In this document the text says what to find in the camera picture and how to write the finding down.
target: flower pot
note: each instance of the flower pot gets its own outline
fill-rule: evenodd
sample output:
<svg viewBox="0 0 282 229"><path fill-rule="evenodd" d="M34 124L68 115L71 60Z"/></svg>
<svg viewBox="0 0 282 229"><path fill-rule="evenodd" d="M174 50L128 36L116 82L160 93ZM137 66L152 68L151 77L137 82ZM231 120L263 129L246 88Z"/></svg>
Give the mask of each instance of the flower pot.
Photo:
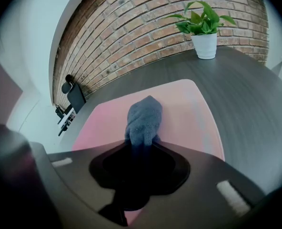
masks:
<svg viewBox="0 0 282 229"><path fill-rule="evenodd" d="M213 59L216 54L217 34L191 36L200 59Z"/></svg>

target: pink mat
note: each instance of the pink mat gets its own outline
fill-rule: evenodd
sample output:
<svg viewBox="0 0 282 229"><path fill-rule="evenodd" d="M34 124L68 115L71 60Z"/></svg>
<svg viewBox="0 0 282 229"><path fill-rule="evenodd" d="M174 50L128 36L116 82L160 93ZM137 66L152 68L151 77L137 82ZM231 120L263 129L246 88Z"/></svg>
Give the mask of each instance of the pink mat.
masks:
<svg viewBox="0 0 282 229"><path fill-rule="evenodd" d="M158 130L161 141L224 160L222 142L212 113L191 80L167 83L99 104L81 129L72 150L123 140L130 106L148 95L162 105L162 122Z"/></svg>

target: gray tabletop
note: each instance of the gray tabletop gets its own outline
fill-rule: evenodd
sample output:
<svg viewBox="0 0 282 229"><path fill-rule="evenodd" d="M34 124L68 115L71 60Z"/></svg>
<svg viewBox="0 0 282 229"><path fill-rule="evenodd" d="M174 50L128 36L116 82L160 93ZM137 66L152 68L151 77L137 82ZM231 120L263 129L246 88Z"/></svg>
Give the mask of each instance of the gray tabletop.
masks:
<svg viewBox="0 0 282 229"><path fill-rule="evenodd" d="M282 81L253 58L218 47L216 58L195 51L168 57L128 73L95 91L66 131L60 152L70 151L100 103L180 79L193 80L206 100L228 164L265 193L282 184Z"/></svg>

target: blue-gray towel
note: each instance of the blue-gray towel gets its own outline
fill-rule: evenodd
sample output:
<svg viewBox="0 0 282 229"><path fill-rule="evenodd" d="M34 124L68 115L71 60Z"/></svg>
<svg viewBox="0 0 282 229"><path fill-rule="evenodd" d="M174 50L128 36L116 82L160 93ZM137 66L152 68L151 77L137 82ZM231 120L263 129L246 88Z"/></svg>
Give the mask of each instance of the blue-gray towel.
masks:
<svg viewBox="0 0 282 229"><path fill-rule="evenodd" d="M133 104L127 115L125 140L130 139L134 147L151 146L152 140L159 139L161 116L162 105L152 96Z"/></svg>

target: green plant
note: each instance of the green plant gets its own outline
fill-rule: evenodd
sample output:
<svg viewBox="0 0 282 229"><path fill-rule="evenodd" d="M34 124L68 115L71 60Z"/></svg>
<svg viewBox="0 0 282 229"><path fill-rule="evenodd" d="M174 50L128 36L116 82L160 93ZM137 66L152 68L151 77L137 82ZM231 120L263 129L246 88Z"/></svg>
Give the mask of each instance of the green plant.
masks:
<svg viewBox="0 0 282 229"><path fill-rule="evenodd" d="M195 2L198 2L203 6L203 13L200 16L194 11L191 11L191 18L187 18L186 12L189 7ZM177 28L183 33L193 33L194 35L216 33L217 27L223 26L223 23L220 23L220 18L235 25L235 21L230 16L218 16L218 14L210 7L210 5L204 1L189 2L184 9L184 16L180 14L173 14L168 17L183 19L184 21L176 23Z"/></svg>

